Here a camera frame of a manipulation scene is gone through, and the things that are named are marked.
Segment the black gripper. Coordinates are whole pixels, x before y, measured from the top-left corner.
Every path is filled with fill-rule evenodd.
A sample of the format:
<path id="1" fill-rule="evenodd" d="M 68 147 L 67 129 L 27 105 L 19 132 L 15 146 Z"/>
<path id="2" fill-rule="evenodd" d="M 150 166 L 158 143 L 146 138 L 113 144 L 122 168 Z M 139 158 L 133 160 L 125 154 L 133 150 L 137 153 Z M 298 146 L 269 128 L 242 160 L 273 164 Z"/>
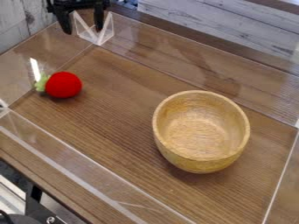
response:
<path id="1" fill-rule="evenodd" d="M 95 27 L 98 32 L 102 31 L 105 25 L 105 10 L 111 6 L 110 0 L 46 0 L 46 2 L 47 11 L 50 13 L 55 12 L 60 27 L 68 35 L 72 34 L 71 13 L 74 10 L 80 9 L 95 8 Z"/>

